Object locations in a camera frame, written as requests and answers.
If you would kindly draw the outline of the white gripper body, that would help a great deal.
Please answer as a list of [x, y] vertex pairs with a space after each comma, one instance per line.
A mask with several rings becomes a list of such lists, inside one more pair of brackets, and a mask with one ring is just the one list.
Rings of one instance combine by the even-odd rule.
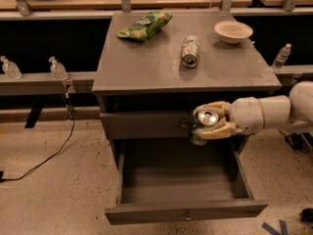
[[227, 108], [231, 135], [255, 134], [264, 127], [261, 103], [254, 97], [240, 98]]

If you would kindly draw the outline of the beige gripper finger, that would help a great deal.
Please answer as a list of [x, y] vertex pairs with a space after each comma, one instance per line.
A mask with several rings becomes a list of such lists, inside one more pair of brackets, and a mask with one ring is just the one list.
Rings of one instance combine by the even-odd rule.
[[228, 121], [225, 117], [213, 126], [204, 125], [199, 120], [197, 124], [196, 134], [203, 140], [224, 139], [242, 132], [234, 122]]
[[197, 106], [193, 111], [193, 115], [198, 117], [199, 119], [210, 119], [210, 118], [228, 119], [229, 107], [230, 104], [225, 101], [212, 102]]

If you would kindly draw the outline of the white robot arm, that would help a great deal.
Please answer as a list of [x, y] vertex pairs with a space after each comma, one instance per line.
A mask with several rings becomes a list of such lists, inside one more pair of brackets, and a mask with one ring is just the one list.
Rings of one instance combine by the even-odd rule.
[[216, 140], [232, 135], [251, 135], [265, 128], [289, 133], [313, 128], [313, 82], [298, 82], [288, 96], [239, 98], [233, 103], [218, 101], [198, 106], [193, 111], [200, 121], [194, 133], [201, 140]]

